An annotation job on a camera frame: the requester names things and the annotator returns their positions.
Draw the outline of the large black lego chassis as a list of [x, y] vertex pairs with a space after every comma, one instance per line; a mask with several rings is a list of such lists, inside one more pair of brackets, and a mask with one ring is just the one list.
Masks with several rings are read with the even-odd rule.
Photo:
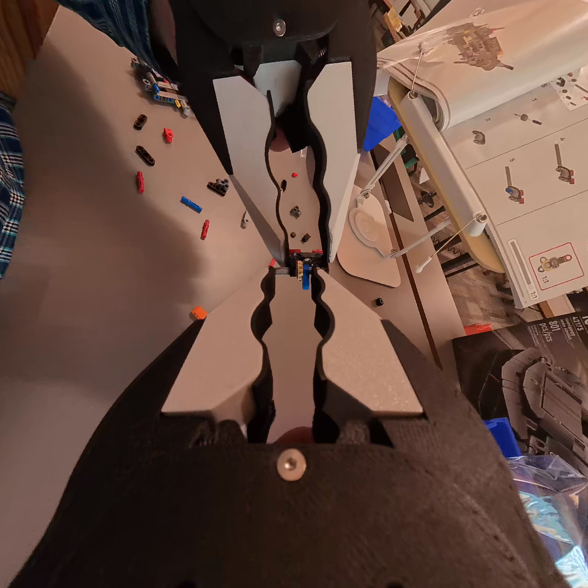
[[183, 118], [187, 119], [192, 116], [192, 109], [187, 97], [181, 94], [177, 84], [169, 82], [136, 57], [131, 58], [130, 67], [143, 90], [154, 102], [175, 108]]

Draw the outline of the clear plastic bag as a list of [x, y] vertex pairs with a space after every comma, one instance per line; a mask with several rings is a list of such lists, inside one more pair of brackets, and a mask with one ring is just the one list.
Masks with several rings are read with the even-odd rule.
[[525, 511], [570, 587], [587, 587], [587, 477], [559, 456], [508, 458]]

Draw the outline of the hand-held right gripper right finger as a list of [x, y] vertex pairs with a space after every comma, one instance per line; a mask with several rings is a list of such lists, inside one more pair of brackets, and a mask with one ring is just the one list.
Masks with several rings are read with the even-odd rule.
[[312, 275], [316, 305], [313, 397], [327, 416], [421, 416], [423, 408], [378, 314], [325, 270]]

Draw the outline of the black lego box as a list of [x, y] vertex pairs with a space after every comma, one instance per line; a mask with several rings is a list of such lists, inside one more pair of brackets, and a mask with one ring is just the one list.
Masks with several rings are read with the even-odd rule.
[[509, 419], [520, 450], [587, 474], [587, 314], [452, 341], [461, 391], [484, 420]]

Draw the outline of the lego instruction booklet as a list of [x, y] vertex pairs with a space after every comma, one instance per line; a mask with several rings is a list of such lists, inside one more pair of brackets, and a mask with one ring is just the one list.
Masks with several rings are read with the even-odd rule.
[[587, 1], [450, 1], [398, 44], [517, 307], [587, 287]]

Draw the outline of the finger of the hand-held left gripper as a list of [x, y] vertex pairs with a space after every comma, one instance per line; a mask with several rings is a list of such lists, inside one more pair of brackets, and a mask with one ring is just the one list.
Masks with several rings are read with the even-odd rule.
[[269, 165], [275, 130], [271, 95], [240, 76], [215, 79], [213, 87], [231, 161], [229, 178], [269, 253], [285, 266], [287, 237], [277, 212], [281, 189]]
[[328, 63], [306, 94], [311, 131], [318, 137], [315, 171], [326, 197], [326, 245], [333, 262], [341, 242], [359, 164], [352, 63]]

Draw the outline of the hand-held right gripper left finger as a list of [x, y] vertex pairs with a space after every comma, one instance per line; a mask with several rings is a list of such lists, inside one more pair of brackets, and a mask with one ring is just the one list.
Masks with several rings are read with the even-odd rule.
[[254, 417], [254, 382], [262, 373], [263, 346], [254, 312], [266, 302], [264, 285], [275, 271], [254, 276], [203, 321], [161, 412], [198, 417]]

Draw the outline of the small black lego assembly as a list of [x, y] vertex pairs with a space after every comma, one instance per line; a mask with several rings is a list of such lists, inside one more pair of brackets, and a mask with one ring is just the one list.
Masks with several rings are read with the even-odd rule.
[[329, 273], [328, 259], [321, 249], [315, 249], [311, 252], [302, 252], [300, 249], [290, 249], [289, 258], [285, 261], [285, 265], [280, 266], [275, 259], [272, 259], [268, 268], [273, 268], [276, 275], [294, 277], [302, 287], [303, 263], [311, 265], [312, 275], [315, 270], [319, 269]]

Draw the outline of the blue plastic container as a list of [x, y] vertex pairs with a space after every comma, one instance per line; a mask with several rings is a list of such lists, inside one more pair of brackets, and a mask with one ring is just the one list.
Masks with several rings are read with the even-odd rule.
[[401, 122], [393, 109], [381, 97], [373, 97], [363, 150], [371, 151], [399, 128]]

